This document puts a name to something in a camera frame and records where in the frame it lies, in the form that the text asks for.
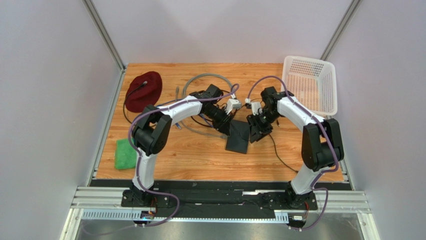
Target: gray cable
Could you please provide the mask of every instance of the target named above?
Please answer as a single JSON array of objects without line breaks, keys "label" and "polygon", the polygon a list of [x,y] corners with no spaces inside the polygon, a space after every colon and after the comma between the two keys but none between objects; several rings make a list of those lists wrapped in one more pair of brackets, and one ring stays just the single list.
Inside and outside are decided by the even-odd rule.
[{"label": "gray cable", "polygon": [[[232,83],[226,77],[224,77],[222,75],[219,75],[219,74],[215,74],[215,73],[203,73],[203,74],[197,75],[197,76],[189,79],[186,82],[185,86],[182,89],[182,98],[185,98],[187,96],[187,88],[188,88],[188,86],[190,85],[191,82],[193,82],[196,79],[199,79],[199,78],[202,78],[202,77],[206,77],[206,76],[211,76],[211,77],[216,77],[216,78],[223,79],[229,85],[229,88],[232,89]],[[185,128],[187,128],[188,130],[194,132],[194,133],[202,134],[202,135],[209,136],[209,137],[221,138],[221,139],[228,138],[228,136],[226,136],[224,134],[215,135],[215,134],[210,134],[210,133],[205,133],[205,132],[197,131],[197,130],[195,130],[195,129],[189,127],[189,126],[187,126],[183,121],[180,121],[180,124],[182,126],[184,126]]]}]

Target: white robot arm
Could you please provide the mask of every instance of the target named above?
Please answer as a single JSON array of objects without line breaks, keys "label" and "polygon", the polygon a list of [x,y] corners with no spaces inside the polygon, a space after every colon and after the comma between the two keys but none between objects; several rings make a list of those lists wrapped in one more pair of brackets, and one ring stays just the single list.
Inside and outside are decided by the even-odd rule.
[{"label": "white robot arm", "polygon": [[[187,102],[188,100],[196,100],[197,98],[194,96],[187,96],[186,98],[180,100],[179,102]],[[159,109],[167,109],[167,106],[160,106]],[[162,114],[168,115],[171,118],[171,126],[173,126],[175,123],[180,122],[186,118],[189,118],[191,116],[195,116],[201,113],[201,110],[203,108],[203,104],[199,101],[193,101],[188,102],[182,105],[179,105],[173,109],[164,110],[162,111]],[[139,148],[140,152],[142,153],[141,163],[139,165],[139,179],[143,186],[147,189],[153,186],[154,184],[154,169],[156,166],[157,161],[157,155],[150,154],[147,155],[147,153]],[[133,177],[133,184],[143,191],[143,188],[139,184],[137,180],[136,174]]]},{"label": "white robot arm", "polygon": [[331,141],[337,160],[343,159],[344,150],[339,123],[335,119],[324,119],[308,109],[288,92],[277,92],[274,87],[267,87],[261,92],[265,106],[253,102],[252,113],[247,116],[250,126],[250,142],[259,141],[272,132],[272,125],[277,118],[286,117],[303,133],[301,155],[303,165],[296,177],[286,188],[285,202],[290,208],[299,208],[312,194],[313,185],[322,175],[335,164],[332,152],[326,142],[321,142],[324,135],[314,117],[324,127]]},{"label": "white robot arm", "polygon": [[205,114],[212,120],[211,124],[217,131],[229,136],[230,123],[234,115],[228,113],[225,108],[215,105],[217,100],[209,100],[218,98],[222,94],[222,90],[211,84],[206,91],[191,93],[179,102],[171,104],[176,107],[149,105],[145,108],[143,113],[163,110],[143,117],[132,130],[134,144],[141,152],[141,160],[136,166],[136,173],[132,180],[134,187],[144,192],[143,187],[149,189],[153,186],[157,155],[166,145],[170,127],[175,123],[191,116]]}]

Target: red beret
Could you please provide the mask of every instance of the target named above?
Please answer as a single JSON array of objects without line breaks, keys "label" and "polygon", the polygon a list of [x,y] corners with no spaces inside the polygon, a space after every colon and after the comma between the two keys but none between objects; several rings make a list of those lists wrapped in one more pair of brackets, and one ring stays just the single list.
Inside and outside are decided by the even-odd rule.
[{"label": "red beret", "polygon": [[133,113],[141,113],[150,104],[155,105],[160,98],[163,89],[163,81],[156,71],[149,71],[137,76],[131,83],[125,94],[127,100],[125,107]]}]

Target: gray wall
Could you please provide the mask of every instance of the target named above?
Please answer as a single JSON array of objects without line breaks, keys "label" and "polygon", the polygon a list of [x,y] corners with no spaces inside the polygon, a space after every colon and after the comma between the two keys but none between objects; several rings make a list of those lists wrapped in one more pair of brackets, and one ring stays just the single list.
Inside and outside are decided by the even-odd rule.
[{"label": "gray wall", "polygon": [[126,63],[319,58],[351,0],[94,0]]},{"label": "gray wall", "polygon": [[345,155],[384,240],[425,239],[426,2],[363,1],[335,64]]},{"label": "gray wall", "polygon": [[119,70],[81,0],[0,3],[0,239],[58,239]]}]

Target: black cable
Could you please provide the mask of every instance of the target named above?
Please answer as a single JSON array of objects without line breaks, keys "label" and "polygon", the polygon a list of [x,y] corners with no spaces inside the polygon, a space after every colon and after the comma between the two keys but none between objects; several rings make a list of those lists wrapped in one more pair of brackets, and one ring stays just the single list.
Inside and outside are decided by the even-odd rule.
[{"label": "black cable", "polygon": [[280,156],[278,156],[278,152],[277,152],[277,145],[275,144],[274,138],[269,134],[270,139],[272,139],[273,142],[273,147],[275,149],[275,155],[276,157],[282,162],[282,164],[284,164],[284,166],[286,166],[287,168],[293,170],[295,173],[298,173],[299,171],[294,170],[293,168],[291,168],[289,165],[287,165],[281,158]]},{"label": "black cable", "polygon": [[142,88],[142,87],[144,87],[145,85],[147,85],[147,81],[144,81],[140,86],[138,86],[137,88],[135,88],[133,91],[131,91],[126,97],[125,97],[125,99],[124,99],[124,103],[123,103],[123,115],[124,115],[124,118],[127,120],[127,122],[128,123],[130,123],[130,124],[132,124],[132,122],[128,119],[128,117],[127,117],[127,115],[126,115],[126,110],[125,110],[125,108],[126,108],[126,101],[127,101],[127,98],[129,98],[130,97],[130,95],[132,95],[133,93],[135,93],[136,92],[136,90],[139,90],[140,88]]},{"label": "black cable", "polygon": [[234,112],[233,112],[233,116],[232,116],[232,118],[235,118],[235,115],[237,114],[237,112],[240,110],[241,108],[238,108],[238,109],[236,109]]},{"label": "black cable", "polygon": [[204,123],[201,123],[201,122],[197,121],[197,120],[196,120],[193,116],[191,116],[191,119],[192,119],[194,122],[196,122],[197,124],[201,125],[201,126],[211,128],[211,126],[209,126],[209,125],[207,125],[207,124],[204,124]]},{"label": "black cable", "polygon": [[228,104],[227,104],[226,102],[222,103],[221,105],[219,105],[219,104],[217,104],[217,103],[215,103],[214,105],[215,105],[216,107],[218,107],[218,108],[221,108],[223,105],[226,105],[226,106],[225,106],[225,108],[227,108],[227,107],[228,107]]}]

